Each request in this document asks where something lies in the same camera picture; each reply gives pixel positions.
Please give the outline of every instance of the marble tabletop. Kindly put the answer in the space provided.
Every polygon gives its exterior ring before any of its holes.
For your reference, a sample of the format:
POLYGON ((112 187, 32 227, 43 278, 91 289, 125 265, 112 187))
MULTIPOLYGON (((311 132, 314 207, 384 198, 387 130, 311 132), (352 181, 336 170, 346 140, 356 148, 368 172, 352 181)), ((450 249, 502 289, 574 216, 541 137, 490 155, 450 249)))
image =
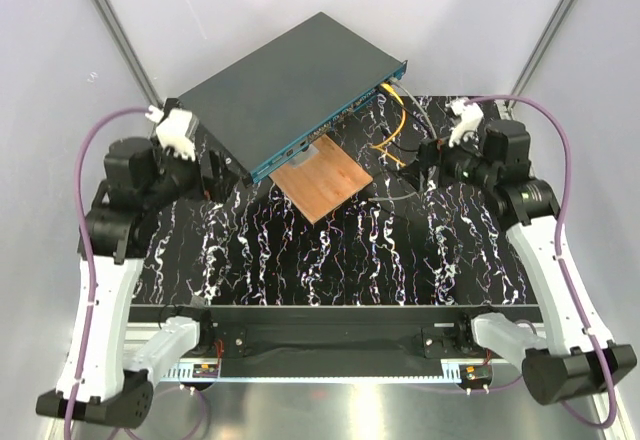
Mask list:
MULTIPOLYGON (((418 99, 441 136, 454 125, 445 109, 452 98, 418 99)), ((500 112, 484 106, 486 120, 500 112)), ((370 147, 400 118, 400 108, 378 95, 330 133, 373 183, 315 225, 269 179, 239 184, 225 205, 178 201, 163 210, 134 305, 189 303, 194 294, 212 305, 535 303, 478 189, 430 184, 420 196, 368 201, 412 191, 390 171, 398 165, 370 147)), ((411 150, 426 136, 409 117, 396 142, 411 150)), ((200 137, 200 154, 209 144, 200 137)), ((414 155, 389 151, 406 163, 414 155)))

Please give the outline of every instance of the robotic arm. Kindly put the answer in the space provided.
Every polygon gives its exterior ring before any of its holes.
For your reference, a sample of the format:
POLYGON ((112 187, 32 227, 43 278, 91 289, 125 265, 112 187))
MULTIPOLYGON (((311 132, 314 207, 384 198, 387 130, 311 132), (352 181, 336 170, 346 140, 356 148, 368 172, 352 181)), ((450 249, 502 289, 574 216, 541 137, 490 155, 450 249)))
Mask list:
MULTIPOLYGON (((205 354, 214 345, 210 311, 184 307, 138 351, 129 355, 123 351, 133 289, 160 210, 178 199, 223 202, 237 181, 224 159, 211 151, 213 176, 202 175, 192 141, 197 119, 178 106, 168 100, 164 111, 152 107, 147 115, 156 124, 152 138, 119 140, 104 158, 106 179, 86 215, 98 285, 74 420, 137 428, 151 408, 154 388, 171 365, 187 352, 205 354)), ((56 388, 38 398, 40 415, 63 418, 76 384, 89 298, 82 242, 79 253, 81 295, 71 349, 56 388)))
POLYGON ((546 405, 604 392, 604 376, 589 335, 597 338, 614 383, 637 363, 630 345, 617 345, 598 316, 582 283, 562 231, 562 259, 591 328, 584 331, 560 262, 554 231, 559 206, 550 185, 531 176, 530 136, 513 120, 489 122, 480 133, 480 151, 463 141, 475 133, 482 112, 475 104, 458 100, 451 105, 461 116, 448 142, 423 143, 416 164, 426 175, 438 167, 438 186, 462 182, 480 187, 500 229, 516 249, 535 292, 546 338, 518 327, 500 313, 486 311, 467 316, 458 325, 457 347, 489 349, 516 366, 533 398, 546 405))

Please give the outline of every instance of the white wall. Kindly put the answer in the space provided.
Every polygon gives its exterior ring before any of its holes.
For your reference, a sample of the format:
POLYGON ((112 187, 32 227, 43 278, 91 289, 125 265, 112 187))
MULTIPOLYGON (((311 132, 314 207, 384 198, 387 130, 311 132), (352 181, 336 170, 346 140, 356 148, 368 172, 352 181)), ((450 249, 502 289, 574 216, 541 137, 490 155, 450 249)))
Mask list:
MULTIPOLYGON (((525 95, 565 125, 574 183, 567 233, 596 308, 640 355, 640 0, 579 0, 525 95)), ((560 192, 562 149, 544 120, 532 131, 536 173, 560 192)), ((640 370, 620 385, 640 431, 640 370)))
MULTIPOLYGON (((76 151, 99 116, 144 101, 90 0, 0 5, 0 424, 2 438, 41 439, 36 398, 55 387, 80 287, 76 151)), ((146 130, 128 121, 90 150, 86 197, 109 140, 146 130)))
POLYGON ((507 92, 558 0, 111 0, 161 96, 322 10, 398 59, 417 92, 507 92))

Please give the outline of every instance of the wooden board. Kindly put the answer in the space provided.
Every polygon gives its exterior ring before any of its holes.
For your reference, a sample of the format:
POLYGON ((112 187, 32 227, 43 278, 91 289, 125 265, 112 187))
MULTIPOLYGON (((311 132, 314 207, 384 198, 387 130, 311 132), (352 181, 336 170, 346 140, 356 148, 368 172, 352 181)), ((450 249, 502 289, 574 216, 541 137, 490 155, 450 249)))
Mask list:
POLYGON ((318 152, 293 167, 285 163, 271 179, 311 223, 316 223, 369 185, 373 178, 326 135, 318 152))

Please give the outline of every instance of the metallic floor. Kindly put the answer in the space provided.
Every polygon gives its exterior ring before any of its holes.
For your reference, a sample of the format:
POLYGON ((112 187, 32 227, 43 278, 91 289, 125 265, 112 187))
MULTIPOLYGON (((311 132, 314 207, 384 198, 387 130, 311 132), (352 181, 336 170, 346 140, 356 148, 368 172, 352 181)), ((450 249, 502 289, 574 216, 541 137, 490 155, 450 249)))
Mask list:
MULTIPOLYGON (((495 366, 494 385, 515 369, 495 366)), ((163 384, 159 389, 167 388, 163 384)), ((591 440, 604 438, 559 406, 541 407, 523 384, 489 395, 443 395, 408 385, 218 383, 204 393, 210 418, 194 440, 591 440)), ((442 386, 454 389, 458 387, 442 386)), ((594 415, 591 401, 576 401, 594 415)), ((176 391, 154 401, 135 434, 143 440, 177 440, 196 424, 197 398, 176 391)), ((81 425, 77 440, 106 440, 112 430, 81 425)), ((115 440, 129 438, 119 432, 115 440)))

